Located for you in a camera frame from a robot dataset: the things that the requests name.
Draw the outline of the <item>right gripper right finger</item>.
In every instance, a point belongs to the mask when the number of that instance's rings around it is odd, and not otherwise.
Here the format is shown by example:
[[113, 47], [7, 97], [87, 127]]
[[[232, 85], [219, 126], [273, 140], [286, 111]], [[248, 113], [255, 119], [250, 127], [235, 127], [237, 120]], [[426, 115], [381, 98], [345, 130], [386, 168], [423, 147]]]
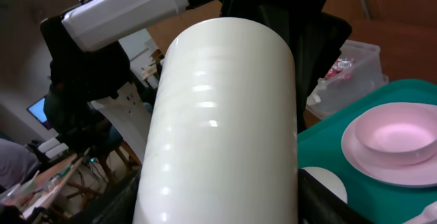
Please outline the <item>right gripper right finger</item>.
[[371, 224], [304, 169], [298, 170], [298, 218], [312, 224]]

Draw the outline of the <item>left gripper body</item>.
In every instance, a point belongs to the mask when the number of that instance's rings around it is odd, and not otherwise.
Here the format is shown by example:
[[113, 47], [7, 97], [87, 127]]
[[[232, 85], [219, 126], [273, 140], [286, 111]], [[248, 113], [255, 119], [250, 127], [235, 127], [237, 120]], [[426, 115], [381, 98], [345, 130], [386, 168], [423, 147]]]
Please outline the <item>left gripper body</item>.
[[344, 19], [323, 12], [326, 0], [223, 0], [220, 15], [261, 23], [289, 46], [296, 79], [297, 129], [306, 129], [307, 98], [352, 33]]

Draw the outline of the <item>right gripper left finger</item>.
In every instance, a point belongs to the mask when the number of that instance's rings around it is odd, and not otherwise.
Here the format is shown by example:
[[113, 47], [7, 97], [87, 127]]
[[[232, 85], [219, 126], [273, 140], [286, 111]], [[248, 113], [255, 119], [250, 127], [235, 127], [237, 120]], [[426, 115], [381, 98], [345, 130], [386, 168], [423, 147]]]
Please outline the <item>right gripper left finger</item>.
[[131, 224], [141, 172], [132, 171], [86, 209], [73, 216], [74, 224]]

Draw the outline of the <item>cream bowl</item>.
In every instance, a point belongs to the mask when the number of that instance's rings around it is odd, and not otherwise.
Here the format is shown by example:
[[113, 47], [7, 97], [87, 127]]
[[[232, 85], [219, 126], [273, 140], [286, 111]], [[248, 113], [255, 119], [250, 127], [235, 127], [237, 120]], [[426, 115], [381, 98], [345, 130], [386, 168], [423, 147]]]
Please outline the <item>cream bowl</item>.
[[348, 194], [345, 185], [333, 172], [321, 167], [303, 167], [318, 182], [324, 185], [344, 203], [348, 202]]

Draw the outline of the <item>red snack wrapper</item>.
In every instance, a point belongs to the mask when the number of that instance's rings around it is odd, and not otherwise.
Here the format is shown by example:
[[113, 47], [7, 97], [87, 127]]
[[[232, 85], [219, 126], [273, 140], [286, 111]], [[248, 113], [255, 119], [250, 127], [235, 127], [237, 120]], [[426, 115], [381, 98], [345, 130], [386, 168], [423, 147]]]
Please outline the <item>red snack wrapper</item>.
[[331, 79], [349, 67], [353, 66], [354, 59], [351, 57], [339, 57], [336, 62], [331, 66], [330, 70], [326, 73], [324, 79]]

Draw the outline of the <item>large pink plate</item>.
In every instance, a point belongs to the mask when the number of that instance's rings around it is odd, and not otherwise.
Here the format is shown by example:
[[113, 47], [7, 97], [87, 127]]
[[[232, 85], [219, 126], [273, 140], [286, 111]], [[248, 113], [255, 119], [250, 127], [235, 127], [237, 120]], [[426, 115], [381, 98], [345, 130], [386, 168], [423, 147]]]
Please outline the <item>large pink plate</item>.
[[362, 174], [379, 182], [406, 188], [429, 188], [436, 186], [436, 155], [415, 165], [390, 165], [373, 158], [358, 142], [355, 118], [344, 130], [341, 150], [346, 160]]

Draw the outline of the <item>cream plastic cup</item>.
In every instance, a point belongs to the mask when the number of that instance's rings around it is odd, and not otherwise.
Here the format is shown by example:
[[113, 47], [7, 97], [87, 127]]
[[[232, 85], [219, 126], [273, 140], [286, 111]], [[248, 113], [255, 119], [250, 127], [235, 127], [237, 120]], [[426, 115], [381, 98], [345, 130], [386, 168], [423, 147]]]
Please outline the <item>cream plastic cup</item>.
[[183, 31], [165, 55], [135, 223], [296, 223], [294, 60], [242, 18]]

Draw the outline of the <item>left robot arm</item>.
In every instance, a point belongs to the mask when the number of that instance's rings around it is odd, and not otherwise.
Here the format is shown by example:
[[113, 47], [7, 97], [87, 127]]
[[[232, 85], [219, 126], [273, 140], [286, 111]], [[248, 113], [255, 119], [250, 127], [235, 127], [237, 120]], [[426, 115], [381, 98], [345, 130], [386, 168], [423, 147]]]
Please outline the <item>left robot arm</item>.
[[[84, 0], [41, 22], [52, 56], [51, 78], [74, 105], [94, 103], [137, 158], [145, 153], [151, 117], [139, 99], [119, 40], [214, 0]], [[323, 12], [326, 0], [218, 0], [221, 18], [245, 18], [279, 34], [296, 67], [297, 127], [305, 129], [308, 95], [352, 33], [342, 18]]]

